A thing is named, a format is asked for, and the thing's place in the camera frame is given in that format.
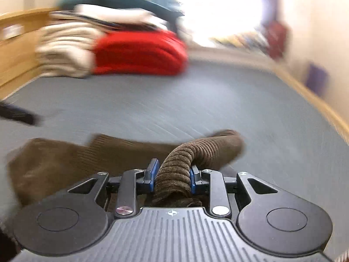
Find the brown corduroy pants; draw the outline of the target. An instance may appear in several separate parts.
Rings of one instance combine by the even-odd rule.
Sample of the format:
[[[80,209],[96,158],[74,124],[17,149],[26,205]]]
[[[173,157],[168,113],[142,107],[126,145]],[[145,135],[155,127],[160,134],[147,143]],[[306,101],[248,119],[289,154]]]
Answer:
[[[121,176],[158,159],[160,170],[151,206],[202,206],[202,196],[191,194],[189,169],[221,170],[244,149],[237,131],[223,129],[183,144],[149,143],[95,134],[86,146],[34,138],[9,153],[7,172],[22,206],[38,202],[97,172]]]

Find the cream folded blanket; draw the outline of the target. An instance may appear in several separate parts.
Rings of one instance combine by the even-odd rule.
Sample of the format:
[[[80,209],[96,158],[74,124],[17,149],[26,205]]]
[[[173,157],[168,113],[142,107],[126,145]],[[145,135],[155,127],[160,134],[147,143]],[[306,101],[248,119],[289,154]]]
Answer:
[[[42,77],[85,78],[95,68],[93,48],[106,34],[87,22],[52,24],[38,30],[36,57]]]

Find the grey quilted bed cover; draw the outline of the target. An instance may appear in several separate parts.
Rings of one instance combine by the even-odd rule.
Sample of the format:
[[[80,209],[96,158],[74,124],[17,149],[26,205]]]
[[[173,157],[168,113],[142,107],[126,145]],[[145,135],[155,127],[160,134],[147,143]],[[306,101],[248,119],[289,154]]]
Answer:
[[[85,144],[94,133],[178,143],[234,129],[244,154],[233,168],[328,212],[326,252],[348,248],[348,145],[326,119],[270,72],[193,62],[169,78],[140,75],[39,78],[8,102],[42,117],[39,127],[1,121],[1,165],[28,139]]]

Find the white and navy folded clothes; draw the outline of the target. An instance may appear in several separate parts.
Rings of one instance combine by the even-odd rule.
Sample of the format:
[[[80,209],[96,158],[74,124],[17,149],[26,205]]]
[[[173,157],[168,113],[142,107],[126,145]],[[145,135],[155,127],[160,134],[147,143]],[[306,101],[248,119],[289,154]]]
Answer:
[[[83,21],[105,30],[168,30],[167,22],[154,13],[141,9],[114,9],[91,4],[78,4],[73,10],[52,11],[56,21]]]

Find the dark teal garment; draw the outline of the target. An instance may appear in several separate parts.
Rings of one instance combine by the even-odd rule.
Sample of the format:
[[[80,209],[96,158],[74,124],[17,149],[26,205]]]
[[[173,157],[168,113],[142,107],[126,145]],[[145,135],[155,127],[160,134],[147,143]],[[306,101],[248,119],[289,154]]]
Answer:
[[[59,0],[57,7],[62,10],[73,10],[78,4],[98,5],[115,9],[141,8],[168,22],[184,16],[181,11],[173,11],[149,0]]]

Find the red folded blanket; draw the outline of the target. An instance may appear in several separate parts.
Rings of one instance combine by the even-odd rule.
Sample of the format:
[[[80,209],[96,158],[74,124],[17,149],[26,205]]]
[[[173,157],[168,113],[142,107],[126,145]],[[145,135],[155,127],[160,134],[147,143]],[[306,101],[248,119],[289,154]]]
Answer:
[[[168,30],[118,31],[93,48],[94,74],[136,73],[175,76],[188,64],[186,45]]]

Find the purple box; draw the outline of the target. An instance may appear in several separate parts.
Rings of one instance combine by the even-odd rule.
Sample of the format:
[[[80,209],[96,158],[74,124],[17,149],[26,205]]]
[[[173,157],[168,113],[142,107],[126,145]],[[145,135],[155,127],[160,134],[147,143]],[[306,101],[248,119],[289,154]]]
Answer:
[[[314,94],[322,97],[327,86],[327,71],[313,63],[309,65],[308,75],[305,82],[306,87]]]

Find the dark red cushion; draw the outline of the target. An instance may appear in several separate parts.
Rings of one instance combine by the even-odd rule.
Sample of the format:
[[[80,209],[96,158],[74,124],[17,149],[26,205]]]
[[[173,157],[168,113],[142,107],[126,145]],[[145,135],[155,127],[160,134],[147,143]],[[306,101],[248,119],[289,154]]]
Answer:
[[[272,21],[266,32],[266,39],[269,44],[268,54],[273,59],[282,58],[286,50],[287,35],[289,29],[278,21]]]

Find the wooden bed frame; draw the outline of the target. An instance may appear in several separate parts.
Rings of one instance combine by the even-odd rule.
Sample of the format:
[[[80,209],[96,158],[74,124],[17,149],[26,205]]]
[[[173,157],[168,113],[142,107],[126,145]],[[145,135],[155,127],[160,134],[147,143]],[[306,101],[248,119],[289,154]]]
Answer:
[[[1,15],[1,30],[14,25],[24,27],[19,36],[7,40],[1,39],[1,99],[6,99],[39,77],[40,72],[35,55],[38,29],[46,25],[48,13],[53,10],[54,8],[39,8]],[[348,123],[325,101],[297,81],[282,62],[273,61],[262,54],[242,50],[200,46],[189,48],[189,59],[235,64],[272,72],[316,108],[345,142],[348,142]]]

